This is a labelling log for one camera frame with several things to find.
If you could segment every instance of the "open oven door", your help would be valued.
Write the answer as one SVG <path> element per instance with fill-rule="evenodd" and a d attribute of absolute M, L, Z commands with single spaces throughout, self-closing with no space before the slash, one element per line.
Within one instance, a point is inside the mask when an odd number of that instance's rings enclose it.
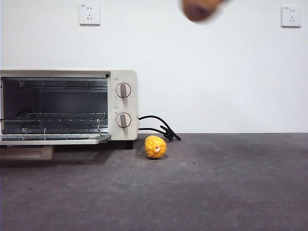
<path fill-rule="evenodd" d="M 0 145 L 74 145 L 98 144 L 110 139 L 109 134 L 101 135 L 0 135 Z"/>

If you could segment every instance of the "power cord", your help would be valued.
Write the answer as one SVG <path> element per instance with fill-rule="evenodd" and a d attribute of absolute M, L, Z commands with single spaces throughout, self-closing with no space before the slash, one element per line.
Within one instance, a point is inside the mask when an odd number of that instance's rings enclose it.
<path fill-rule="evenodd" d="M 151 131 L 156 131 L 156 132 L 159 132 L 161 134 L 164 135 L 164 137 L 166 137 L 167 139 L 169 139 L 170 141 L 173 141 L 173 138 L 175 137 L 177 140 L 181 140 L 181 137 L 178 136 L 171 128 L 170 126 L 161 118 L 159 118 L 158 116 L 154 116 L 154 115 L 147 115 L 147 116 L 143 116 L 143 117 L 140 117 L 139 120 L 142 120 L 142 119 L 147 119 L 147 118 L 154 118 L 154 119 L 158 119 L 160 120 L 164 125 L 164 126 L 160 126 L 160 128 L 162 128 L 163 130 L 165 131 L 160 131 L 160 130 L 157 130 L 157 129 L 154 129 L 154 128 L 140 128 L 139 130 L 151 130 Z"/>

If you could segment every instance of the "knob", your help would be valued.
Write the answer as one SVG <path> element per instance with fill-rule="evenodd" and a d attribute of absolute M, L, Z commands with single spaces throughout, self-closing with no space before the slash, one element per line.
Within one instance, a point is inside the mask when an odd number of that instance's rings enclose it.
<path fill-rule="evenodd" d="M 130 86 L 127 83 L 120 83 L 116 87 L 116 94 L 121 98 L 126 98 L 130 95 Z"/>
<path fill-rule="evenodd" d="M 121 128 L 127 128 L 130 125 L 131 118 L 127 113 L 121 113 L 116 117 L 116 124 Z"/>

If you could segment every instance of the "toaster oven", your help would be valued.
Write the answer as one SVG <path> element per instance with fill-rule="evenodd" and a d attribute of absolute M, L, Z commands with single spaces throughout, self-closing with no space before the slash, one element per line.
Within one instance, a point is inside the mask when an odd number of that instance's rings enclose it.
<path fill-rule="evenodd" d="M 137 138 L 134 71 L 2 69 L 0 84 L 0 145 Z"/>

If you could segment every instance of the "wall outlet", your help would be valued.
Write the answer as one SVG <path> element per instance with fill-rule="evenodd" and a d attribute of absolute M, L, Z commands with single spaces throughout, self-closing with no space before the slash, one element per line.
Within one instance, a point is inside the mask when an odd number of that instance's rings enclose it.
<path fill-rule="evenodd" d="M 298 6 L 282 7 L 282 27 L 301 27 L 301 9 Z"/>
<path fill-rule="evenodd" d="M 101 9 L 99 4 L 82 4 L 79 6 L 79 24 L 81 26 L 99 26 Z"/>

